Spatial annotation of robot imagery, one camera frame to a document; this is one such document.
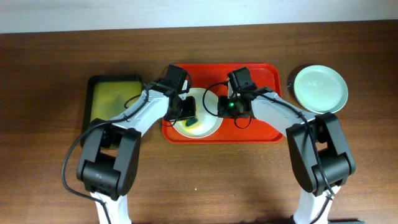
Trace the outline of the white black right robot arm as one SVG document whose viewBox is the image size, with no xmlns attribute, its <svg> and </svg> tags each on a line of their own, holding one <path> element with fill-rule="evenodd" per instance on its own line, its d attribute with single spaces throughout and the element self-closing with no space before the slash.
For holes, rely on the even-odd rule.
<svg viewBox="0 0 398 224">
<path fill-rule="evenodd" d="M 301 186 L 293 223 L 328 223 L 332 201 L 356 164 L 333 113 L 314 114 L 283 100 L 269 88 L 220 96 L 218 115 L 262 121 L 287 138 L 294 176 Z"/>
</svg>

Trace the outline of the white cream plate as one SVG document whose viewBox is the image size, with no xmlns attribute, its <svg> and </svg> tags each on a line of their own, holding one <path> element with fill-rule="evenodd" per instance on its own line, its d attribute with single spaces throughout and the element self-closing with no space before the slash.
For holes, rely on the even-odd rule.
<svg viewBox="0 0 398 224">
<path fill-rule="evenodd" d="M 174 129 L 181 135 L 199 139 L 212 135 L 221 126 L 223 119 L 213 116 L 207 112 L 203 106 L 204 88 L 191 88 L 187 96 L 193 96 L 196 103 L 195 119 L 197 120 L 190 126 L 187 126 L 186 121 L 177 121 Z"/>
</svg>

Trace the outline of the mint green plate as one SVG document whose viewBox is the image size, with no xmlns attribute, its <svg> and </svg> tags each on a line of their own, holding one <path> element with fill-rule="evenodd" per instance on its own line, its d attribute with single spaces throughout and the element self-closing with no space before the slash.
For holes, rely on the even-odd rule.
<svg viewBox="0 0 398 224">
<path fill-rule="evenodd" d="M 324 65 L 307 66 L 296 75 L 293 82 L 297 101 L 313 113 L 336 113 L 348 101 L 348 86 L 334 69 Z"/>
</svg>

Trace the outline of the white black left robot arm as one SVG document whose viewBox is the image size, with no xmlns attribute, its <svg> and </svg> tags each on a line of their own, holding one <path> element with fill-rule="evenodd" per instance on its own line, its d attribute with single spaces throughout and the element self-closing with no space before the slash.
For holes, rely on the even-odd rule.
<svg viewBox="0 0 398 224">
<path fill-rule="evenodd" d="M 141 138 L 160 118 L 179 121 L 195 115 L 187 81 L 151 82 L 121 114 L 95 119 L 78 137 L 83 141 L 76 177 L 96 204 L 100 223 L 130 223 L 127 193 L 136 175 Z"/>
</svg>

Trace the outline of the yellow green sponge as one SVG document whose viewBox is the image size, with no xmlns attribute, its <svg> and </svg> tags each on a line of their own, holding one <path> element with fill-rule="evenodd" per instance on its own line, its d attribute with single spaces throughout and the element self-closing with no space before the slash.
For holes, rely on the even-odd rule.
<svg viewBox="0 0 398 224">
<path fill-rule="evenodd" d="M 191 118 L 188 118 L 188 119 L 186 120 L 185 126 L 186 126 L 186 127 L 191 127 L 191 126 L 194 126 L 194 125 L 196 125 L 196 124 L 198 124 L 198 123 L 199 123 L 199 121 L 198 121 L 198 118 L 197 118 L 197 117 L 191 117 Z"/>
</svg>

